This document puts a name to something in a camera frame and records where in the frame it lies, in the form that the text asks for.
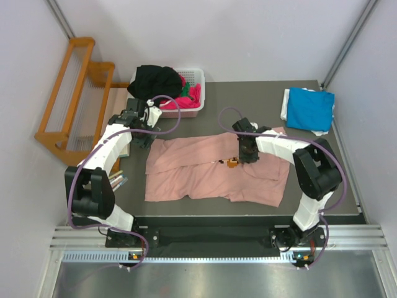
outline pink cloth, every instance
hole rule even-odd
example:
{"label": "pink cloth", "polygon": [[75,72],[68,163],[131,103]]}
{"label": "pink cloth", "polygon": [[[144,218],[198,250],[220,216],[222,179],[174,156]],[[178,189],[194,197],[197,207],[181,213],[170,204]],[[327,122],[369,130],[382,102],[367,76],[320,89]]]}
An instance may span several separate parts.
{"label": "pink cloth", "polygon": [[[197,84],[196,86],[189,88],[189,96],[193,98],[192,100],[188,96],[177,97],[175,100],[181,109],[193,109],[195,107],[200,107],[200,93],[201,85]],[[168,101],[168,104],[160,106],[160,109],[176,110],[177,108],[173,101]]]}
{"label": "pink cloth", "polygon": [[[284,132],[283,128],[275,129]],[[237,136],[156,139],[146,162],[146,196],[150,202],[225,197],[278,207],[290,169],[289,162],[260,153],[253,164],[229,167],[238,156]]]}

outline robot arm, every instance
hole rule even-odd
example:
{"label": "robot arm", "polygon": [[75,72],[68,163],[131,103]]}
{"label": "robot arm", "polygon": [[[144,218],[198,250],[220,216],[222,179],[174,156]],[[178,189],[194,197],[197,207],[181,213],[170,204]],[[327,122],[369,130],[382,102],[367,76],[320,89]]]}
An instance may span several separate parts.
{"label": "robot arm", "polygon": [[[137,230],[134,217],[115,204],[115,196],[109,182],[109,173],[123,148],[130,142],[148,148],[155,135],[147,133],[121,133],[108,140],[109,136],[125,129],[157,130],[155,127],[161,110],[152,102],[128,99],[127,108],[114,115],[108,122],[99,144],[102,147],[88,160],[81,171],[73,193],[72,212],[102,224],[121,230]],[[78,167],[69,166],[65,171],[66,197]]]}
{"label": "robot arm", "polygon": [[[287,140],[277,136],[280,133],[268,127],[257,128],[247,118],[233,125],[237,132],[257,132],[276,137],[252,137],[239,135],[239,161],[252,163],[259,159],[258,152],[270,153],[295,165],[298,182],[302,190],[300,205],[293,216],[290,233],[297,245],[307,242],[319,224],[319,212],[342,182],[341,174],[334,162],[321,150],[309,143]],[[317,139],[316,143],[325,147],[333,155],[329,143]]]}

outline white wall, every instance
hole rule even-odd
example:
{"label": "white wall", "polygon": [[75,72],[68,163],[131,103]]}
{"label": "white wall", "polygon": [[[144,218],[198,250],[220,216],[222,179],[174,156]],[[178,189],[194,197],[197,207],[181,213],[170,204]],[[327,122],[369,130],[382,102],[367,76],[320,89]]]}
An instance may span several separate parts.
{"label": "white wall", "polygon": [[397,2],[382,0],[329,90],[368,215],[397,263]]}
{"label": "white wall", "polygon": [[33,139],[68,41],[43,0],[0,8],[0,296],[33,297],[56,224],[65,166]]}
{"label": "white wall", "polygon": [[58,0],[124,81],[149,63],[198,66],[207,81],[322,81],[366,2]]}

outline blue towel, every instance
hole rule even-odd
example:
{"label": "blue towel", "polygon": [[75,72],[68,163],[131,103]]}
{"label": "blue towel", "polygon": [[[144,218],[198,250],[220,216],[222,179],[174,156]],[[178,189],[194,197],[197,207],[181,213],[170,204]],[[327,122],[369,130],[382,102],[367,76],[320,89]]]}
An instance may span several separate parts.
{"label": "blue towel", "polygon": [[332,124],[335,95],[326,91],[290,89],[287,127],[327,132]]}

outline laundry basket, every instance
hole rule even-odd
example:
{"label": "laundry basket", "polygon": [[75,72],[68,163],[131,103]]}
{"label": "laundry basket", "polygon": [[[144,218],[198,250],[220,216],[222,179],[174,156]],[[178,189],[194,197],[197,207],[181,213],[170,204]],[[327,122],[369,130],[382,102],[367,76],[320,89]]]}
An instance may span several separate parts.
{"label": "laundry basket", "polygon": [[[200,106],[195,107],[193,109],[181,109],[181,117],[182,118],[193,118],[196,117],[204,107],[205,102],[205,79],[204,79],[204,71],[199,68],[174,68],[176,72],[178,72],[181,76],[185,78],[187,82],[193,87],[196,84],[201,85],[200,92]],[[136,72],[134,73],[131,83],[135,80]],[[178,110],[162,110],[161,117],[162,118],[178,118]]]}

